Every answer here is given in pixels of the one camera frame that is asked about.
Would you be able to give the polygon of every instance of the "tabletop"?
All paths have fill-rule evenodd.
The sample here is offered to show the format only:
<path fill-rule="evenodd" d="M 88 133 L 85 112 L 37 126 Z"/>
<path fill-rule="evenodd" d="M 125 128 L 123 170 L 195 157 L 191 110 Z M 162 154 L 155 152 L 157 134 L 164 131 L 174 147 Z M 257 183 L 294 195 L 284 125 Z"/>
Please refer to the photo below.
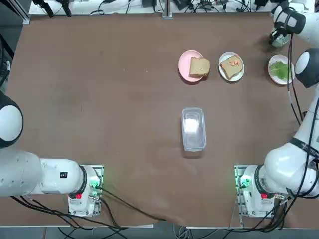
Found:
<path fill-rule="evenodd" d="M 262 164 L 298 130 L 286 87 L 267 73 L 271 56 L 288 51 L 268 45 L 272 28 L 268 13 L 176 14 L 173 20 L 160 14 L 34 17 L 23 27 L 7 90 L 24 115 L 14 147 L 39 157 L 103 164 L 106 188 L 170 222 L 228 227 L 234 165 Z M 295 37 L 293 61 L 308 47 Z M 207 79 L 194 85 L 177 69 L 189 49 L 211 63 Z M 245 64 L 235 84 L 217 70 L 226 51 Z M 306 111 L 314 91 L 298 81 L 296 89 Z M 186 107 L 200 107 L 205 116 L 207 145 L 197 158 L 183 152 L 180 122 Z M 36 198 L 67 208 L 64 195 Z M 10 208 L 1 225 L 64 225 L 10 198 L 0 200 L 3 212 Z M 106 200 L 120 225 L 154 222 Z M 298 199 L 286 226 L 318 228 L 318 213 L 317 200 Z M 110 222 L 106 211 L 94 219 Z M 238 226 L 236 208 L 232 227 Z"/>

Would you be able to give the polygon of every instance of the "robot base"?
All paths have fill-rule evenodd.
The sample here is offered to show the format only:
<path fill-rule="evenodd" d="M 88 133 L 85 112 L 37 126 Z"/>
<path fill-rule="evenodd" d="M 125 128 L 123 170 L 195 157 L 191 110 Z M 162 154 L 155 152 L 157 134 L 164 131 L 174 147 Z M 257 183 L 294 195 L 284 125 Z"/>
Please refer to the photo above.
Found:
<path fill-rule="evenodd" d="M 256 188 L 254 175 L 257 165 L 235 165 L 235 180 L 237 200 L 240 213 L 240 222 L 243 226 L 242 216 L 263 218 L 274 207 L 275 198 L 262 199 Z"/>
<path fill-rule="evenodd" d="M 87 182 L 84 192 L 76 195 L 76 198 L 68 197 L 69 214 L 79 217 L 92 217 L 101 214 L 102 190 L 95 186 L 102 187 L 104 166 L 103 165 L 82 165 L 87 173 Z"/>

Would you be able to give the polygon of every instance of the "clear plastic container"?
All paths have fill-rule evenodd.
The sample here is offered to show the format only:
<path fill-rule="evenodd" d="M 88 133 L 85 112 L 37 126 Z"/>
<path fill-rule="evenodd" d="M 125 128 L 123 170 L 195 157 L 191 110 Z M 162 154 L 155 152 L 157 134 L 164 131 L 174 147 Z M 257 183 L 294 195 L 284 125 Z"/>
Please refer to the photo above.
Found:
<path fill-rule="evenodd" d="M 205 120 L 201 108 L 185 108 L 182 111 L 181 132 L 185 151 L 197 152 L 205 148 Z"/>

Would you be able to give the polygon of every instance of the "floor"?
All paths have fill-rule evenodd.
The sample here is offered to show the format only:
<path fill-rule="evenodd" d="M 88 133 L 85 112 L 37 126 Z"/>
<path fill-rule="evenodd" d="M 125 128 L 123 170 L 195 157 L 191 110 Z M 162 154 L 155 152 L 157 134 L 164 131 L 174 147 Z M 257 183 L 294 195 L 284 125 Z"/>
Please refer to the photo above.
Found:
<path fill-rule="evenodd" d="M 25 9 L 30 6 L 31 0 L 21 1 Z M 0 3 L 0 33 L 6 39 L 8 44 L 13 50 L 15 50 L 20 32 L 22 29 L 22 21 L 13 12 L 8 10 Z M 69 234 L 72 229 L 62 228 L 62 230 Z M 205 238 L 213 230 L 192 230 L 194 239 L 201 237 Z M 173 239 L 175 238 L 172 230 L 172 224 L 170 223 L 158 223 L 154 225 L 153 229 L 128 229 L 122 232 L 129 239 Z M 225 230 L 219 230 L 214 235 L 207 237 L 210 239 L 221 239 L 226 235 Z M 92 231 L 76 230 L 72 233 L 72 237 L 75 239 L 101 239 L 112 234 L 112 231 L 108 228 L 95 228 Z M 244 233 L 236 234 L 231 233 L 227 239 L 317 239 L 318 230 L 282 230 L 273 231 L 269 234 L 263 233 Z M 57 228 L 0 228 L 1 239 L 17 239 L 17 238 L 32 238 L 32 239 L 63 239 L 64 235 Z M 112 239 L 120 239 L 122 237 L 118 235 L 112 236 Z"/>

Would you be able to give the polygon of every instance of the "slice of bread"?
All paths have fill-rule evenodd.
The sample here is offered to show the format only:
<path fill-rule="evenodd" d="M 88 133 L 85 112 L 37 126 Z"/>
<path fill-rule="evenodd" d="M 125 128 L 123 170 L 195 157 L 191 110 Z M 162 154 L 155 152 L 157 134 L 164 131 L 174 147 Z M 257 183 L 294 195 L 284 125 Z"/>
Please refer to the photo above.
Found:
<path fill-rule="evenodd" d="M 190 60 L 189 76 L 202 77 L 207 76 L 210 69 L 210 63 L 205 58 L 192 57 Z"/>
<path fill-rule="evenodd" d="M 220 67 L 223 69 L 228 80 L 238 75 L 243 70 L 243 64 L 237 55 L 229 57 L 221 62 Z"/>

